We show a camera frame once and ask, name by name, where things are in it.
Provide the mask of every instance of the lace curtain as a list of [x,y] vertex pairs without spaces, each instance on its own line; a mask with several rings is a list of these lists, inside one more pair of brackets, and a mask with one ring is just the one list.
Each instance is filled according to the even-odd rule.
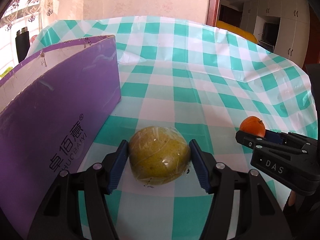
[[9,31],[17,19],[27,18],[29,22],[33,22],[39,15],[39,30],[41,30],[43,26],[41,19],[49,17],[52,13],[53,0],[12,0],[0,20],[0,27],[5,27]]

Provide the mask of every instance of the wooden door frame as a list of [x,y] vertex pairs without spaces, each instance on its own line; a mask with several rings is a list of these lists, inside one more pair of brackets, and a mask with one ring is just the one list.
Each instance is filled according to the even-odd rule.
[[220,0],[209,0],[207,25],[216,26]]

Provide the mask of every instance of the plastic wrap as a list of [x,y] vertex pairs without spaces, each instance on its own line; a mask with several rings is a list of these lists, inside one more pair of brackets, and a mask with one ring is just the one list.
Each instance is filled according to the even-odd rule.
[[189,166],[190,148],[175,128],[149,126],[129,142],[134,177],[148,185],[162,185],[180,177]]

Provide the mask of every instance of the green and white tablecloth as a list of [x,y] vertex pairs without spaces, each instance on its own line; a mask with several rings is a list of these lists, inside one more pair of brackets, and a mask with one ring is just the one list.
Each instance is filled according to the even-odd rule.
[[[81,170],[150,125],[175,127],[217,161],[246,172],[252,151],[235,140],[246,117],[261,118],[273,131],[317,136],[308,76],[291,61],[226,30],[165,17],[56,21],[38,35],[29,55],[53,43],[101,34],[116,35],[122,101]],[[263,177],[283,207],[290,190]],[[106,199],[121,240],[191,240],[199,239],[212,195],[201,189],[193,167],[171,183],[148,188],[135,181],[127,164],[118,189]],[[90,238],[83,194],[80,200],[84,234]],[[235,216],[229,236],[235,234]]]

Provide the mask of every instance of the television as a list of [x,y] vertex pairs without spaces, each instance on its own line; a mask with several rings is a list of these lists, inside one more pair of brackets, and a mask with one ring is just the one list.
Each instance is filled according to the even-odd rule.
[[279,24],[265,23],[262,33],[262,41],[275,46],[278,38]]

